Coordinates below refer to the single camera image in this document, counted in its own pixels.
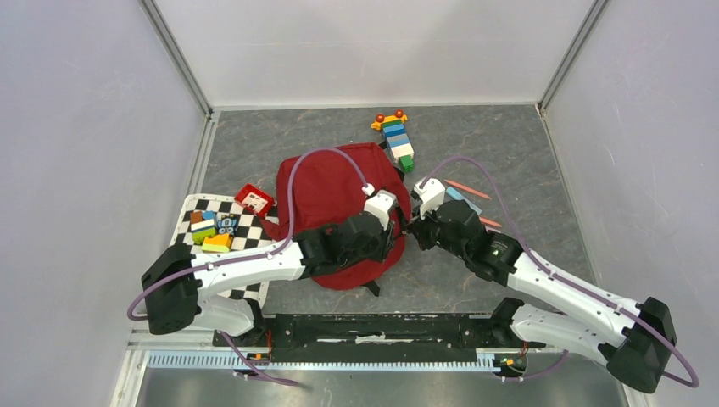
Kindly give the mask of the light blue chalk stick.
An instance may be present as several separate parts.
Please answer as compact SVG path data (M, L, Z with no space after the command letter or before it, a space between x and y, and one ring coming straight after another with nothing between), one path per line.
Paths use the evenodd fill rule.
M482 214L482 210L474 204L470 199L465 197L463 194L461 194L458 190L456 190L454 187L446 187L446 194L456 201L461 201L466 203L473 211L475 211L478 215Z

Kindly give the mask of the red student backpack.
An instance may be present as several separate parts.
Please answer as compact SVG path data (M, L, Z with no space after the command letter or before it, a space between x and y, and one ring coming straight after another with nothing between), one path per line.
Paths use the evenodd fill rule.
M377 289L374 281L397 264L404 253L406 236L404 223L411 212L410 195L404 177L393 166L383 149L374 142L339 146L358 166L365 179L377 190L386 190L398 200L398 208L390 220L398 230L395 244L387 259L378 263L366 260L329 276L317 276L314 281L329 289L349 290L366 284ZM265 233L275 241L286 238L290 214L294 214L293 233L315 229L330 223L340 223L363 208L366 195L364 183L354 167L343 156L326 150L312 153L298 167L293 179L293 207L288 208L287 187L292 169L298 159L283 161L276 176L278 223L262 222Z

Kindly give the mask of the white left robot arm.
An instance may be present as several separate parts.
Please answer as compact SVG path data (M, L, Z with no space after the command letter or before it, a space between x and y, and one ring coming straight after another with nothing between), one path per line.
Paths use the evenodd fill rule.
M397 224L363 211L340 224L305 230L291 240L245 251L194 254L168 247L142 275L149 331L166 335L189 326L223 331L246 345L260 343L266 323L258 306L222 293L262 282L331 276L362 262L387 259Z

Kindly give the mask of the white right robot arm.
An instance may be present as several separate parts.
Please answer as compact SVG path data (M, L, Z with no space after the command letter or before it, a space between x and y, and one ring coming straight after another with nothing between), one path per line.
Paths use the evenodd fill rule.
M491 320L501 346L517 340L545 343L602 363L619 382L654 393L676 345L669 307L607 292L552 265L501 232L489 231L470 206L458 200L413 208L409 231L420 248L439 247L475 276L528 294L561 312L551 316L515 298L503 300Z

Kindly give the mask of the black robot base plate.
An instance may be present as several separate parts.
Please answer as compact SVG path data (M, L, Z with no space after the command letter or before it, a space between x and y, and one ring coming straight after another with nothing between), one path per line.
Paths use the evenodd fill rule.
M508 321L489 314L277 314L234 342L279 362L470 361L478 349L521 349Z

